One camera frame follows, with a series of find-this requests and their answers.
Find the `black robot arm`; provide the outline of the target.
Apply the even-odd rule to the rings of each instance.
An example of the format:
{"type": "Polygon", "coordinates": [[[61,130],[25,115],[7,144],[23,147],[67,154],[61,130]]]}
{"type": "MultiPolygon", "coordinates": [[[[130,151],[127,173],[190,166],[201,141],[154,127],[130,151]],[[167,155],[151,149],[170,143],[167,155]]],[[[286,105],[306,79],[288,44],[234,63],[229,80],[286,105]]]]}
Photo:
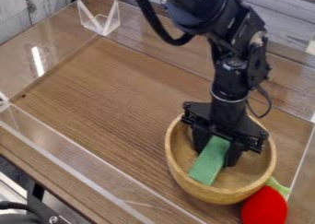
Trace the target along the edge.
{"type": "Polygon", "coordinates": [[[269,138],[246,112],[249,93],[261,89],[272,71],[266,24],[244,0],[166,0],[166,10],[186,36],[205,36],[213,51],[213,100],[185,103],[182,120],[198,151],[214,136],[228,139],[225,164],[233,167],[246,151],[262,151],[269,138]]]}

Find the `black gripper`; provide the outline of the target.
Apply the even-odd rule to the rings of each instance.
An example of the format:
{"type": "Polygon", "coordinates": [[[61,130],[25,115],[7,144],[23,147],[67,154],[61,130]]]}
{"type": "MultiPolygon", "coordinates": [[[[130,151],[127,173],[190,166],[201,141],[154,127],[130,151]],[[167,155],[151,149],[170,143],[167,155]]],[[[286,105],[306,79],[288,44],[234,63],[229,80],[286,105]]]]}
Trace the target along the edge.
{"type": "Polygon", "coordinates": [[[210,102],[186,101],[182,121],[191,126],[197,152],[201,153],[213,136],[230,142],[225,166],[234,167],[245,151],[261,153],[269,132],[246,112],[249,94],[229,96],[212,92],[210,102]]]}

